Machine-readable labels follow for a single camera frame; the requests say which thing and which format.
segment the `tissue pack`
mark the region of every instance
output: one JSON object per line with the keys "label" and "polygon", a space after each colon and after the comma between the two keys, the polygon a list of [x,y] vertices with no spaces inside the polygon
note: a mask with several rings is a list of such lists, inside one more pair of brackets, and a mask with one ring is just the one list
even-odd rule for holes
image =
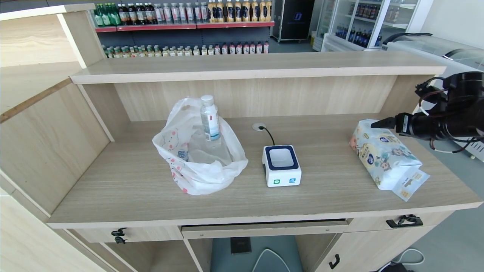
{"label": "tissue pack", "polygon": [[376,121],[358,122],[349,145],[380,190],[407,201],[429,175],[419,170],[422,162],[390,130],[371,128]]}

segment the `white cable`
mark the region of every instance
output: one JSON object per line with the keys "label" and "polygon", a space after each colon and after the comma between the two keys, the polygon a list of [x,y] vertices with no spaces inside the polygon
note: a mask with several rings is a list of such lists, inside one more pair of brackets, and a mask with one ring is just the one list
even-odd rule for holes
{"label": "white cable", "polygon": [[398,263],[400,263],[400,261],[401,261],[401,260],[402,260],[402,258],[403,258],[403,255],[405,255],[405,253],[407,253],[408,251],[415,251],[415,252],[420,253],[420,255],[422,255],[422,260],[421,260],[421,261],[419,261],[419,262],[413,262],[413,263],[408,262],[408,263],[401,263],[401,264],[403,264],[403,265],[417,265],[417,264],[422,264],[422,263],[425,261],[425,256],[424,256],[424,254],[423,254],[423,253],[422,253],[420,250],[418,250],[418,249],[414,249],[414,248],[409,248],[409,249],[405,250],[405,251],[404,251],[404,252],[403,252],[403,253],[400,255],[400,258],[398,258],[398,260],[396,260],[396,261],[394,261],[394,260],[389,261],[389,262],[388,262],[387,264],[385,264],[385,265],[384,265],[382,268],[380,268],[380,269],[379,269],[377,272],[382,272],[382,271],[383,271],[383,269],[387,268],[387,267],[388,267],[389,265],[391,265],[392,263],[393,263],[393,264],[398,264]]}
{"label": "white cable", "polygon": [[287,266],[286,262],[284,262],[284,260],[282,259],[282,257],[279,256],[279,254],[277,254],[276,252],[274,252],[272,249],[269,249],[269,248],[266,248],[266,249],[262,250],[262,252],[259,255],[259,258],[257,258],[256,264],[254,265],[254,268],[252,269],[252,272],[254,272],[256,270],[256,267],[257,267],[257,264],[259,263],[260,258],[262,257],[262,255],[266,251],[272,252],[274,255],[276,255],[282,261],[282,263],[284,263],[284,265],[286,266],[287,272],[291,272],[291,270],[289,270],[289,267]]}

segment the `drawer handle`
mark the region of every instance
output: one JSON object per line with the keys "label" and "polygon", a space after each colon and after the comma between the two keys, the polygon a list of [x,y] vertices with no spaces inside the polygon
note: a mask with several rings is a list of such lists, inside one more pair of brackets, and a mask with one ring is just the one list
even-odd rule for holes
{"label": "drawer handle", "polygon": [[114,230],[111,232],[112,236],[118,237],[118,236],[124,236],[123,229],[126,229],[125,227],[119,228],[118,230]]}
{"label": "drawer handle", "polygon": [[332,262],[330,262],[331,270],[333,270],[339,263],[339,254],[334,255],[334,257],[336,258],[336,262],[334,262],[334,264]]}
{"label": "drawer handle", "polygon": [[[412,222],[412,224],[404,224],[405,221]],[[394,220],[390,219],[386,221],[388,226],[391,228],[402,228],[402,227],[418,227],[418,226],[423,226],[424,223],[420,219],[420,217],[415,216],[413,214],[409,215],[402,215],[398,219],[398,222],[395,222]]]}
{"label": "drawer handle", "polygon": [[128,240],[128,239],[123,239],[122,237],[119,237],[119,236],[114,237],[114,241],[116,243],[126,244],[126,240]]}

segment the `drawer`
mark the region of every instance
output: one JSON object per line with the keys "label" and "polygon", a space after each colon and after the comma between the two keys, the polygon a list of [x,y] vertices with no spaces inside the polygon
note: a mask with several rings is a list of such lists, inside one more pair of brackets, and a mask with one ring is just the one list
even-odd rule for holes
{"label": "drawer", "polygon": [[[453,211],[448,212],[430,212],[430,213],[417,213],[416,216],[420,217],[422,226],[436,226],[440,224],[445,218],[452,214]],[[395,216],[382,216],[382,217],[362,217],[353,218],[345,232],[357,232],[357,231],[369,231],[369,230],[389,230],[393,229],[387,223],[387,220],[398,222],[402,215]],[[411,226],[412,222],[405,221],[402,226],[405,227],[420,227]]]}
{"label": "drawer", "polygon": [[[77,228],[77,231],[88,242],[115,242],[113,231],[119,228]],[[121,229],[120,236],[126,242],[183,240],[178,226],[163,227],[128,227]]]}
{"label": "drawer", "polygon": [[263,224],[182,226],[181,233],[186,239],[201,239],[341,233],[344,232],[347,227],[347,221],[345,219],[339,219],[317,221],[291,221]]}

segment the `plastic bag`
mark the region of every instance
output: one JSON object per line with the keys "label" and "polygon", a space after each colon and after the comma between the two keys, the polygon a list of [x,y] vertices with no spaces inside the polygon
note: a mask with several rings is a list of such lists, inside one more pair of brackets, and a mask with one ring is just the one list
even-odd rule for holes
{"label": "plastic bag", "polygon": [[168,162],[175,183],[190,195],[207,195],[229,186],[248,160],[237,136],[219,117],[220,144],[208,142],[203,133],[201,99],[178,101],[166,126],[153,144]]}

